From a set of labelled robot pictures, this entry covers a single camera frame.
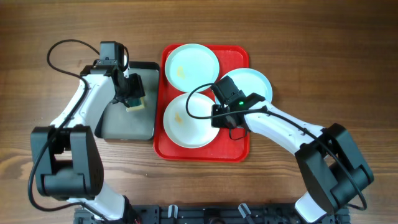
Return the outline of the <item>green yellow sponge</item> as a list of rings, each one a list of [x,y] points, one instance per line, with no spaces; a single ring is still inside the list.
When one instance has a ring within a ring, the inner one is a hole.
[[[145,108],[144,97],[140,98],[131,98],[127,100],[128,107],[126,108],[127,112],[141,110]]]

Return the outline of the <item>light blue plate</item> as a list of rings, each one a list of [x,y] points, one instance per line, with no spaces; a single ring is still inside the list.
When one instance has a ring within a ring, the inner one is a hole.
[[[256,93],[267,101],[272,101],[271,83],[261,72],[251,68],[237,68],[222,76],[222,78],[224,77],[230,77],[238,90],[242,90],[245,96]]]

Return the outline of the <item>white plate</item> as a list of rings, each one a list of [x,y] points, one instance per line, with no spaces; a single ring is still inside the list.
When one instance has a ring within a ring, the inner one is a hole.
[[[206,146],[217,137],[220,129],[214,128],[209,119],[195,119],[189,116],[209,116],[214,101],[209,97],[188,93],[174,98],[166,107],[163,125],[166,135],[175,144],[189,148]]]

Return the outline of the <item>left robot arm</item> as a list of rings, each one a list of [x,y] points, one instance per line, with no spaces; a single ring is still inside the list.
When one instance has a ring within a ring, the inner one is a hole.
[[[29,202],[42,212],[80,206],[98,222],[140,223],[127,197],[105,184],[94,133],[108,104],[130,107],[144,96],[141,77],[119,65],[88,65],[77,77],[80,86],[63,113],[30,134]]]

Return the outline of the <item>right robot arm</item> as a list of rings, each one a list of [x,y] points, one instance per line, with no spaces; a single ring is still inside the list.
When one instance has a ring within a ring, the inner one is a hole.
[[[359,197],[367,208],[362,191],[374,181],[351,134],[340,124],[329,128],[306,123],[279,109],[267,100],[238,101],[233,105],[212,107],[213,126],[242,127],[274,141],[295,156],[306,193],[295,203],[296,212],[315,223],[352,206]]]

